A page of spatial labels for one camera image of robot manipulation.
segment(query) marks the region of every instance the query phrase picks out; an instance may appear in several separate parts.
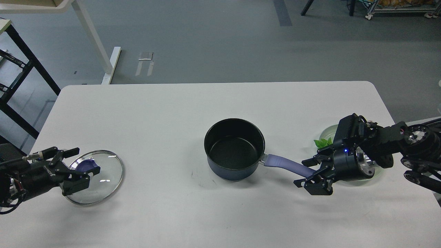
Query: table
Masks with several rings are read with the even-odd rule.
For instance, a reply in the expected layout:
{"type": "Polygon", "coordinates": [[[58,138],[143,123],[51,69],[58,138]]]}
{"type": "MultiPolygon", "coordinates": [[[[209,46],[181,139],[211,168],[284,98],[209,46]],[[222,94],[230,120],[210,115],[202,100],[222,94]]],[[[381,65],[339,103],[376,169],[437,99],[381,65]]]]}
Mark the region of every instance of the table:
{"type": "Polygon", "coordinates": [[[374,179],[337,182],[331,196],[309,195],[279,168],[228,182],[208,167],[203,140],[219,120],[248,120],[266,153],[301,161],[352,113],[393,124],[366,81],[67,86],[33,151],[113,151],[125,166],[121,187],[91,207],[58,188],[24,202],[1,217],[0,247],[439,246],[439,206],[403,177],[400,156],[374,179]]]}
{"type": "Polygon", "coordinates": [[[19,66],[22,71],[17,75],[14,81],[9,85],[1,85],[3,94],[0,97],[0,109],[3,111],[9,118],[11,118],[15,123],[17,123],[21,128],[23,128],[27,133],[29,133],[34,139],[38,137],[38,131],[29,124],[23,117],[21,117],[13,108],[11,108],[7,103],[14,95],[14,93],[18,90],[20,85],[23,83],[25,78],[31,72],[33,68],[35,68],[41,77],[46,81],[46,83],[51,87],[56,95],[60,93],[60,88],[49,75],[47,70],[43,67],[34,53],[30,50],[30,48],[26,45],[26,43],[22,40],[18,32],[11,25],[11,21],[7,19],[0,19],[0,34],[6,32],[11,40],[18,46],[20,51],[25,55],[25,57],[29,60],[27,63],[20,61],[14,56],[11,56],[9,53],[0,50],[0,55],[19,66]]]}
{"type": "Polygon", "coordinates": [[[29,0],[0,0],[0,14],[57,14],[66,12],[71,5],[104,69],[105,74],[102,84],[110,84],[121,53],[121,47],[114,47],[109,59],[82,0],[37,0],[33,2],[29,0]]]}
{"type": "MultiPolygon", "coordinates": [[[[314,0],[308,0],[305,7],[303,7],[301,15],[306,15],[306,12],[308,12],[309,7],[311,7],[311,4],[314,2],[314,0]]],[[[354,16],[354,9],[355,9],[355,0],[351,0],[351,3],[349,4],[349,16],[354,16]]]]}

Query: saucepan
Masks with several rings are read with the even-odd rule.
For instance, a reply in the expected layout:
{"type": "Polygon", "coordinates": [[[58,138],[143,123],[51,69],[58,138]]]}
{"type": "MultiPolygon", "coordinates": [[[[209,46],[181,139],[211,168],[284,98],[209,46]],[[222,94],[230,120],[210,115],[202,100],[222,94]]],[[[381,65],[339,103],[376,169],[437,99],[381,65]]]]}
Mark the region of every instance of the saucepan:
{"type": "Polygon", "coordinates": [[[265,154],[262,132],[247,120],[230,118],[217,122],[205,135],[204,148],[213,172],[229,181],[249,177],[259,164],[283,168],[303,177],[315,172],[287,158],[265,154]]]}

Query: purple pot handle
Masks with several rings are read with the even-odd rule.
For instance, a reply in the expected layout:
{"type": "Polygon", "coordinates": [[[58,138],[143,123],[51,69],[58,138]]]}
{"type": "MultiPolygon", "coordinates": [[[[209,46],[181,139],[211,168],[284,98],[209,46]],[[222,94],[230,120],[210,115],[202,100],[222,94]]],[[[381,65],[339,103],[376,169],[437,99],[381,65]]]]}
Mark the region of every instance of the purple pot handle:
{"type": "Polygon", "coordinates": [[[303,177],[310,177],[315,172],[315,170],[302,164],[272,154],[268,154],[268,157],[263,165],[267,167],[283,168],[303,177]]]}

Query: metal rack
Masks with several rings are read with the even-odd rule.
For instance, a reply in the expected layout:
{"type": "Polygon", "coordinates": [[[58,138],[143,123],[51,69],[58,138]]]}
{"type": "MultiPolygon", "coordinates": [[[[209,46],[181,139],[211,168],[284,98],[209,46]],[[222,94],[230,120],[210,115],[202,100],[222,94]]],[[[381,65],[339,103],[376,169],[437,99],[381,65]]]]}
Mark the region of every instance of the metal rack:
{"type": "Polygon", "coordinates": [[[374,13],[380,13],[380,12],[395,12],[395,13],[416,13],[416,12],[426,12],[425,17],[432,18],[433,16],[437,17],[438,14],[441,12],[441,0],[437,1],[434,5],[422,5],[422,6],[410,6],[410,7],[402,7],[402,6],[395,6],[395,7],[378,7],[379,0],[374,0],[372,3],[370,3],[370,7],[368,10],[368,13],[366,14],[365,18],[368,20],[371,20],[374,16],[374,13]]]}

